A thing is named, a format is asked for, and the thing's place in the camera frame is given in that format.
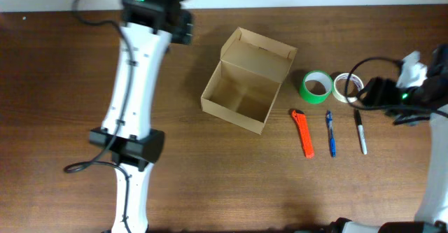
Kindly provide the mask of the cream masking tape roll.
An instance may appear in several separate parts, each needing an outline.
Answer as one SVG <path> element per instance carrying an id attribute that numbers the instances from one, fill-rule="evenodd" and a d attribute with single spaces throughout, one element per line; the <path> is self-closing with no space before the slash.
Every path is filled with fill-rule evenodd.
<path id="1" fill-rule="evenodd" d="M 342 94 L 342 91 L 339 91 L 337 89 L 337 84 L 339 82 L 342 82 L 342 81 L 347 82 L 347 80 L 352 82 L 356 86 L 356 89 L 358 91 L 361 91 L 364 88 L 363 81 L 357 75 L 352 74 L 351 77 L 349 77 L 348 73 L 341 73 L 338 76 L 336 76 L 336 78 L 333 81 L 332 94 L 333 94 L 334 98 L 336 98 L 336 100 L 338 100 L 340 102 L 354 103 L 355 101 L 357 101 L 357 97 L 345 97 Z"/>

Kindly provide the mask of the green tape roll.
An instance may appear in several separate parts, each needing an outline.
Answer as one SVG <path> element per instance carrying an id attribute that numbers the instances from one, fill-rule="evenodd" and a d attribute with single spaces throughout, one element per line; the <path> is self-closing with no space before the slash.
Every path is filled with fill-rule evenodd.
<path id="1" fill-rule="evenodd" d="M 333 90 L 333 80 L 324 71 L 308 72 L 299 88 L 300 96 L 309 104 L 321 104 Z"/>

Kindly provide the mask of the brown cardboard box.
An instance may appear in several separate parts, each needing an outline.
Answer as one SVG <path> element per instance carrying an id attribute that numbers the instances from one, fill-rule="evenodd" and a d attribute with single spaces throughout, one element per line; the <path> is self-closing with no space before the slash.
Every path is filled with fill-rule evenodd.
<path id="1" fill-rule="evenodd" d="M 261 134 L 298 52 L 296 47 L 238 27 L 200 98 L 202 110 Z"/>

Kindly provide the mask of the orange utility knife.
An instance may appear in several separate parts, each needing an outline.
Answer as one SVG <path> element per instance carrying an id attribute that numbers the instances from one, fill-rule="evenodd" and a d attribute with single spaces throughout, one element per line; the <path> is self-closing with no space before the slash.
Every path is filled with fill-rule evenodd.
<path id="1" fill-rule="evenodd" d="M 309 133 L 306 115 L 302 111 L 293 109 L 291 112 L 291 117 L 295 121 L 295 124 L 298 128 L 304 156 L 308 159 L 313 158 L 314 147 L 312 145 L 312 139 Z"/>

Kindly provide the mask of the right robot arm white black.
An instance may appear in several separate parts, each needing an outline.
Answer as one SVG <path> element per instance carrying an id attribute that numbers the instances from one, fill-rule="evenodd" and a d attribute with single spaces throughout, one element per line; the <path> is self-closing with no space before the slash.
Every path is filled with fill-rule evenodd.
<path id="1" fill-rule="evenodd" d="M 398 81 L 372 78 L 356 95 L 357 111 L 383 111 L 395 125 L 428 121 L 431 131 L 426 191 L 414 219 L 369 226 L 338 218 L 324 232 L 446 232 L 447 231 L 447 45 L 433 51 L 430 66 L 419 68 L 410 58 L 390 59 Z"/>

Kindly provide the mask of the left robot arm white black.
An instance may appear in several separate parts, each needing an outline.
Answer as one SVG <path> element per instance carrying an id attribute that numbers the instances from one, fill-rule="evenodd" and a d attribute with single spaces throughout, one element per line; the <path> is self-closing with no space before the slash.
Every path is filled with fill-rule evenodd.
<path id="1" fill-rule="evenodd" d="M 188 45 L 193 16 L 184 0 L 122 0 L 123 35 L 111 103 L 90 143 L 111 153 L 117 177 L 112 232 L 147 232 L 146 202 L 151 171 L 165 133 L 151 127 L 151 107 L 160 65 L 173 43 Z"/>

